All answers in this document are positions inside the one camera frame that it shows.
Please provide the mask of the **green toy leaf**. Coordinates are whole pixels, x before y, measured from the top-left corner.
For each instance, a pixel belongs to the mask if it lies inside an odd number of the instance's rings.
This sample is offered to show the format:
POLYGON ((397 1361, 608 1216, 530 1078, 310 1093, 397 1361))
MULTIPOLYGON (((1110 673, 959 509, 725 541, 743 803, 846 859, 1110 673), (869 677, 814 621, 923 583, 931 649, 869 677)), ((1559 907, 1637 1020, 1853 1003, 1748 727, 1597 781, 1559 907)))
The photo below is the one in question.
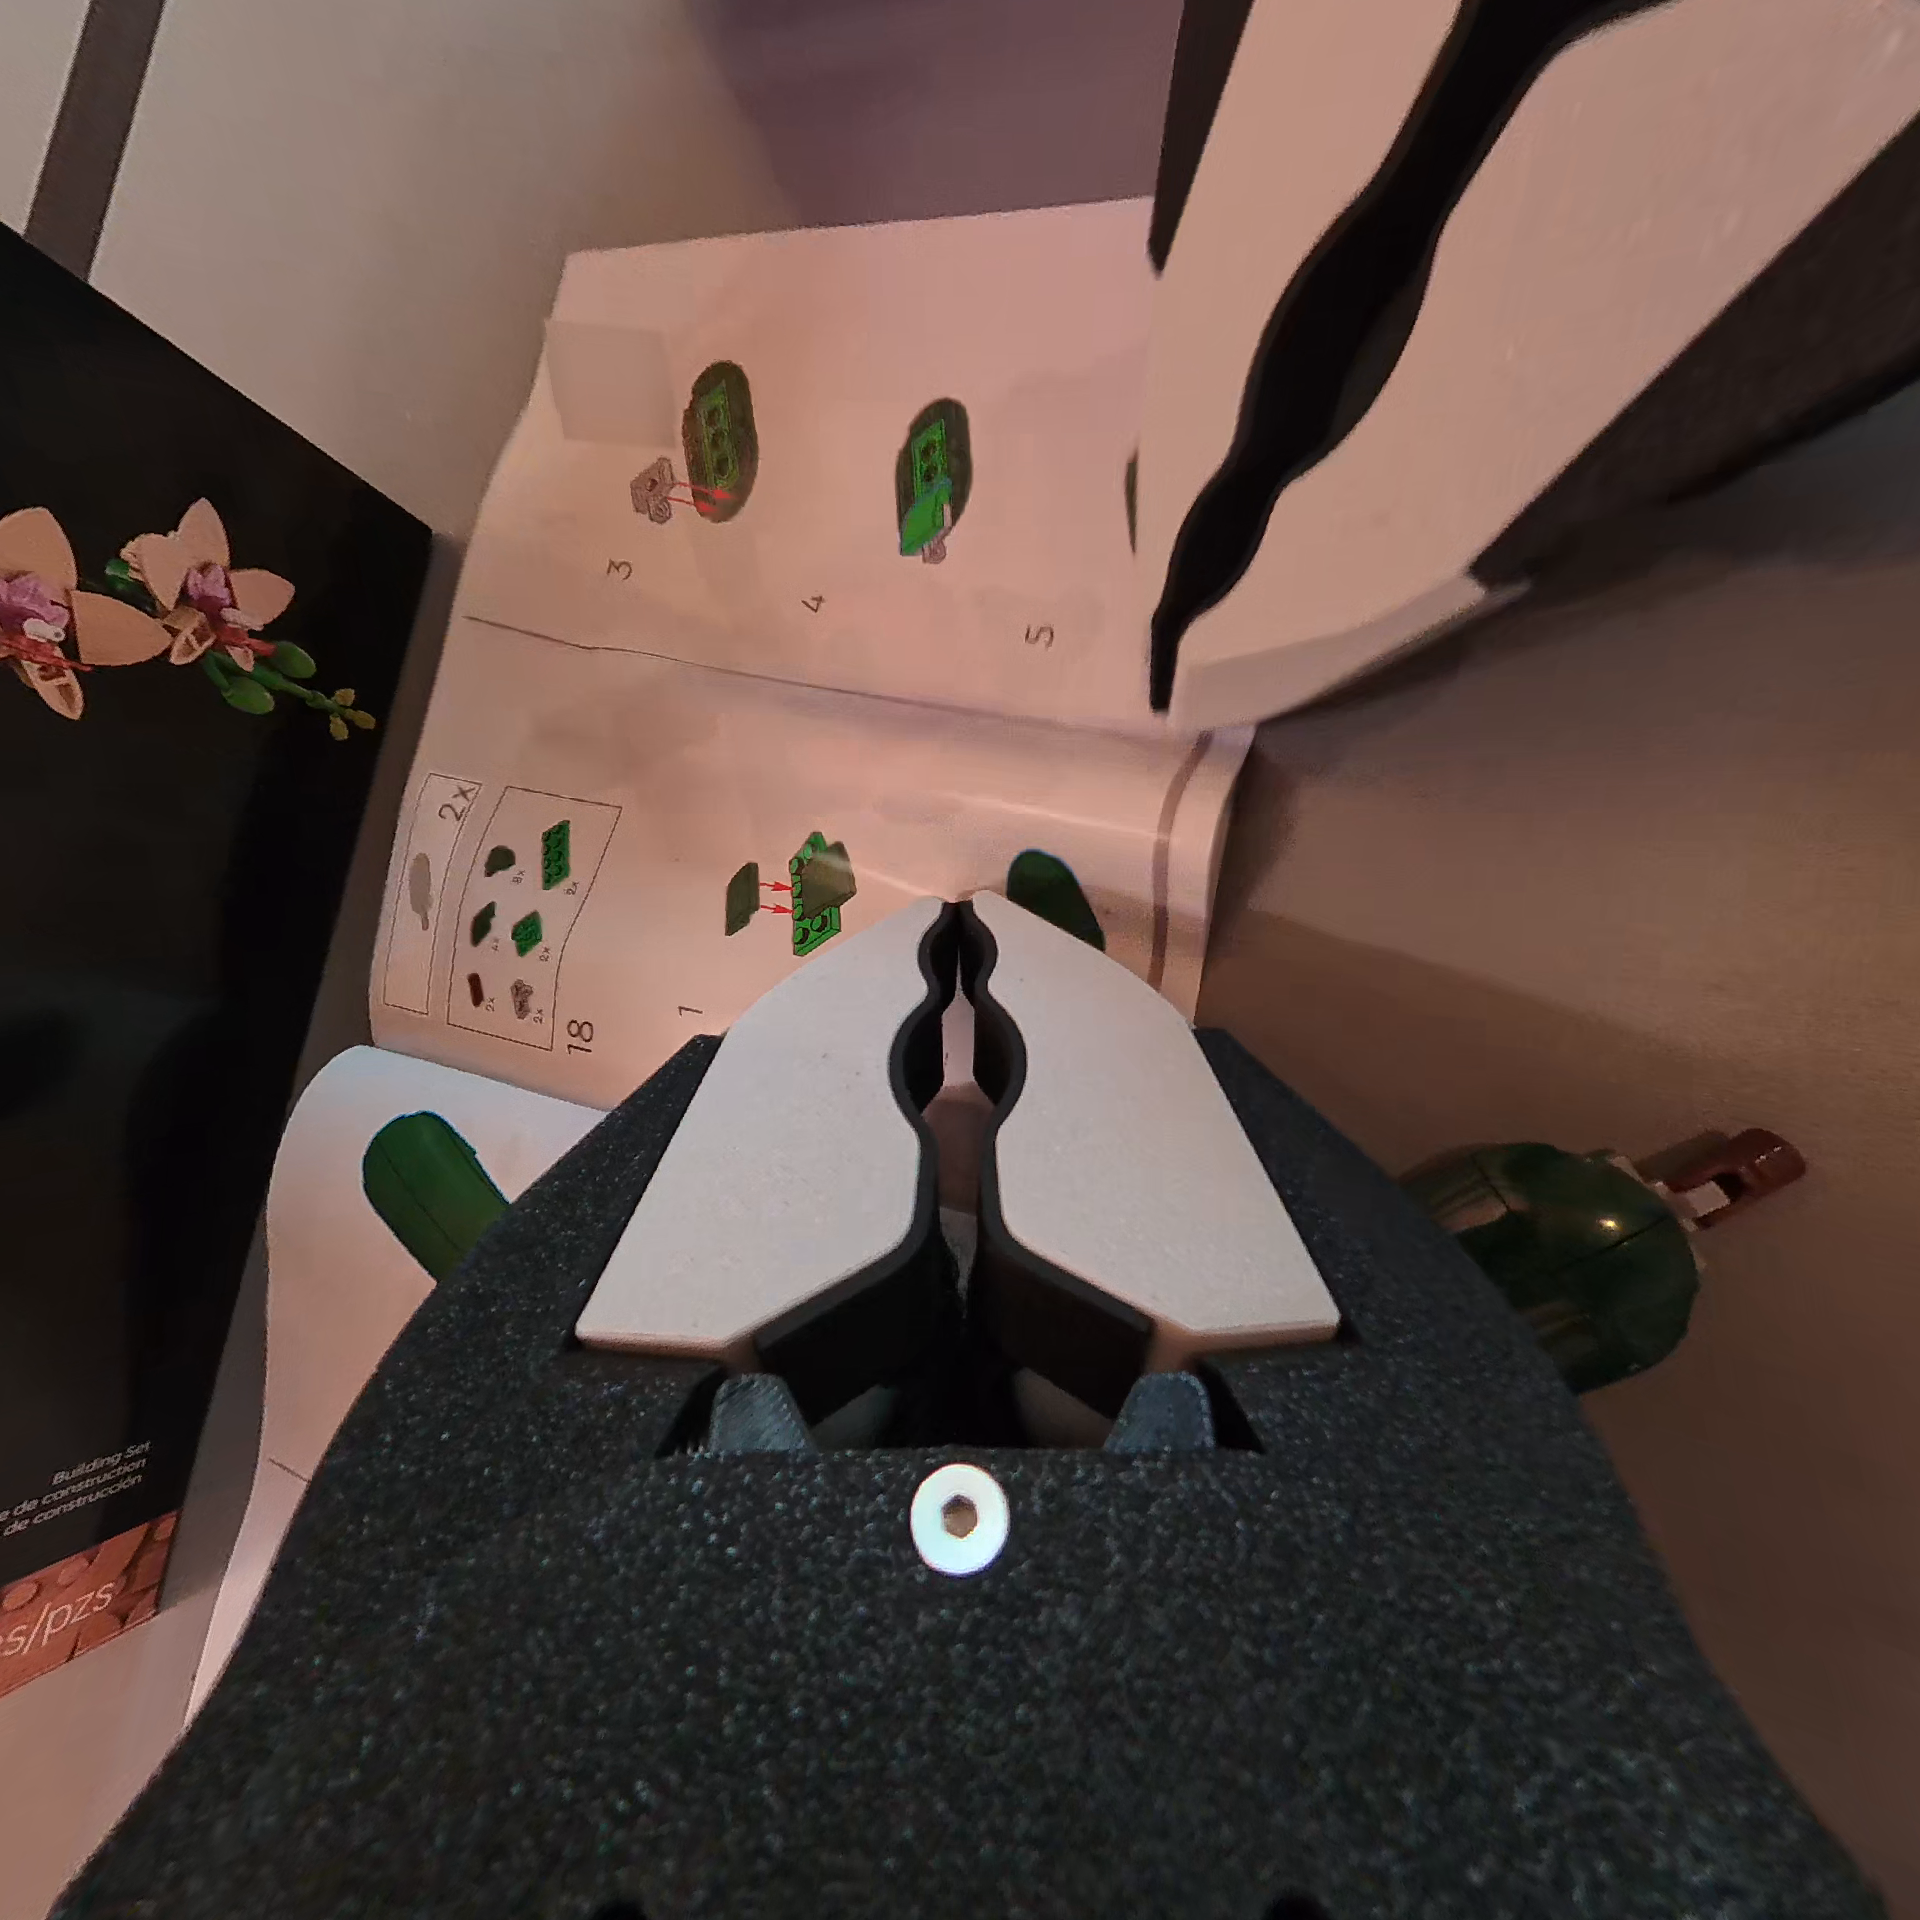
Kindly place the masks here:
POLYGON ((1698 1236, 1805 1173, 1797 1144, 1750 1127, 1644 1158, 1475 1143, 1429 1156, 1398 1185, 1527 1320, 1568 1390, 1588 1393, 1672 1355, 1701 1291, 1698 1236))

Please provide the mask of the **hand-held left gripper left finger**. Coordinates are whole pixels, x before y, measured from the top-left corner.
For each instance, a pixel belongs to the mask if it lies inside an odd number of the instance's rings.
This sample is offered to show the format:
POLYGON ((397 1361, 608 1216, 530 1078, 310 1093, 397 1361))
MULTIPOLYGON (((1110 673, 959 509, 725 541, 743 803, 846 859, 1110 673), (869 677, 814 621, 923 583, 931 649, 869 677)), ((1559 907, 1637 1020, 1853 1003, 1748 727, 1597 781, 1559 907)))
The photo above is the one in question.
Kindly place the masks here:
POLYGON ((576 1339, 756 1373, 904 1373, 954 1307, 923 1111, 957 917, 922 899, 717 1041, 576 1339))

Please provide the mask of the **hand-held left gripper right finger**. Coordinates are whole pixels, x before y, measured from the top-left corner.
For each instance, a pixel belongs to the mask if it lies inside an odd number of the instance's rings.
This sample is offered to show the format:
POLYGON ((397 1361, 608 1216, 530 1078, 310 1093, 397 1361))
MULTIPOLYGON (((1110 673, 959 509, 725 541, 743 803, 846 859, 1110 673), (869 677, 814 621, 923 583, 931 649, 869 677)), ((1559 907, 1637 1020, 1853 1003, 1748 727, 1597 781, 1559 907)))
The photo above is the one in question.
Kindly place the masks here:
POLYGON ((1014 1369, 1170 1373, 1339 1311, 1190 1021, 1020 903, 962 907, 978 1156, 968 1313, 1014 1369))

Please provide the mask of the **grey desk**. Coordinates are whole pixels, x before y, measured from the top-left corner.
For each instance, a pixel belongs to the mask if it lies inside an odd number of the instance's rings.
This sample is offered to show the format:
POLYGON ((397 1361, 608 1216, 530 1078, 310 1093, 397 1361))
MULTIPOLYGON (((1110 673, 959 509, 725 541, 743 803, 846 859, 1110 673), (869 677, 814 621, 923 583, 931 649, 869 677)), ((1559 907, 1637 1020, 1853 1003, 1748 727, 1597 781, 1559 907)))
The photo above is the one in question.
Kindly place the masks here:
MULTIPOLYGON (((566 254, 1127 198, 1179 5, 4 5, 4 224, 436 536, 295 1089, 366 972, 566 254)), ((1203 1020, 1388 1168, 1766 1127, 1591 1397, 1698 1644, 1915 1916, 1915 388, 1267 725, 1203 1020)))

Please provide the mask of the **black orchid toy set box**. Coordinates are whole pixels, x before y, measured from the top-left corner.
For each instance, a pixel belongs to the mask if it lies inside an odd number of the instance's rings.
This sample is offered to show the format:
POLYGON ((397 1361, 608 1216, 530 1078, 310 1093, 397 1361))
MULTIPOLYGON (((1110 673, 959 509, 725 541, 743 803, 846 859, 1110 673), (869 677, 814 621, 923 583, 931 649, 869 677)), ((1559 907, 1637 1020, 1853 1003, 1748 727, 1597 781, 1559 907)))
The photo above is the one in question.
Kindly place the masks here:
POLYGON ((152 1619, 432 534, 3 240, 4 1694, 152 1619))

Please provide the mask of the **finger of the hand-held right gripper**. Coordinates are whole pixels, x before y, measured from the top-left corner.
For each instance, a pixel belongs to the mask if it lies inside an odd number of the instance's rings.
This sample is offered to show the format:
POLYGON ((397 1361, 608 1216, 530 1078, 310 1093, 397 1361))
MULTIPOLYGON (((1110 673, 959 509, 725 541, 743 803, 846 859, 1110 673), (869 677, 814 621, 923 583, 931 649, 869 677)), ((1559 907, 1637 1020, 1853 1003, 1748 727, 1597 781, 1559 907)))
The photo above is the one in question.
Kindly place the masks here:
POLYGON ((1188 633, 1172 729, 1251 725, 1525 583, 1476 556, 1915 135, 1915 5, 1559 5, 1560 38, 1368 341, 1372 405, 1188 633))
POLYGON ((1135 504, 1147 701, 1253 565, 1436 235, 1560 41, 1559 5, 1183 5, 1147 254, 1135 504))

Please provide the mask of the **building instruction booklet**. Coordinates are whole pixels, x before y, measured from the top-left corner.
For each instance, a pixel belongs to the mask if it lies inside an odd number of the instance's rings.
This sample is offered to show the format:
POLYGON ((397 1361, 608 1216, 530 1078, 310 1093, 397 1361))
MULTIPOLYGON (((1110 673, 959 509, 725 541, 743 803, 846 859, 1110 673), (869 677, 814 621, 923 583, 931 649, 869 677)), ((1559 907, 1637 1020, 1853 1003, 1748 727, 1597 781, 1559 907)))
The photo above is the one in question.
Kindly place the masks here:
POLYGON ((190 1713, 432 1280, 364 1156, 516 1197, 678 1045, 915 896, 1045 876, 1192 1013, 1253 739, 1144 700, 1149 198, 566 261, 403 788, 370 1041, 292 1105, 258 1459, 190 1713))

